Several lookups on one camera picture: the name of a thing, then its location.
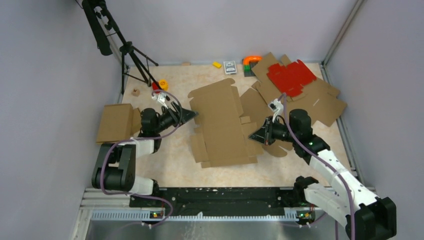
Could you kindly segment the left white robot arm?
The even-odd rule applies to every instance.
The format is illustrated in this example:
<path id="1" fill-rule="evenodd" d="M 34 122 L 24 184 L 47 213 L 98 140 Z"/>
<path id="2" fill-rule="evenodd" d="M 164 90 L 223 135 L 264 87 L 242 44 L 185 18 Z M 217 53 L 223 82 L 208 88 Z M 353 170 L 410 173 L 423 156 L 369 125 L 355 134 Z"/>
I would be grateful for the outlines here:
<path id="1" fill-rule="evenodd" d="M 161 113 L 148 107 L 140 111 L 140 128 L 137 137 L 102 143 L 91 176 L 91 185 L 106 195 L 141 195 L 149 207 L 160 202 L 160 193 L 155 190 L 157 181 L 136 175 L 136 159 L 156 153 L 162 139 L 161 133 L 170 127 L 175 132 L 179 127 L 199 115 L 195 110 L 182 107 L 180 101 L 164 90 L 154 90 L 153 100 L 161 105 Z M 166 101 L 173 98 L 170 104 Z"/>

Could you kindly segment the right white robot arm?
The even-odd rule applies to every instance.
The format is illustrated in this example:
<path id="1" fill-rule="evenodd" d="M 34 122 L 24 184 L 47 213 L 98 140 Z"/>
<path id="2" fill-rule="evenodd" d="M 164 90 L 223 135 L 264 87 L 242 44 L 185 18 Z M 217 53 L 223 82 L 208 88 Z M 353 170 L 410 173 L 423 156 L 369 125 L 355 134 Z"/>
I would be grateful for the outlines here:
<path id="1" fill-rule="evenodd" d="M 275 141 L 292 144 L 298 157 L 330 184 L 328 190 L 314 177 L 299 176 L 293 200 L 299 206 L 312 204 L 344 227 L 351 240 L 388 240 L 397 235 L 397 207 L 389 198 L 379 197 L 352 175 L 331 147 L 313 133 L 312 119 L 304 109 L 287 111 L 286 94 L 268 105 L 273 114 L 249 135 L 265 146 Z"/>

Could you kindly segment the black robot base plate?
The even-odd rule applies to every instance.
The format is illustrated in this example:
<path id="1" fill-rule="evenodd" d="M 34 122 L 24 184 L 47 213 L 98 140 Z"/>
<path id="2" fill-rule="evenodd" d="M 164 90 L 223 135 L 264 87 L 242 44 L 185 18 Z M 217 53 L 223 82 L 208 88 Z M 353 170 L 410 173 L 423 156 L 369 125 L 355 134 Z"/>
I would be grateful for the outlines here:
<path id="1" fill-rule="evenodd" d="M 172 212 L 169 220 L 275 220 L 300 225 L 316 219 L 316 208 L 295 196 L 291 187 L 168 187 L 154 199 L 132 196 L 131 208 L 150 210 L 154 220 Z"/>

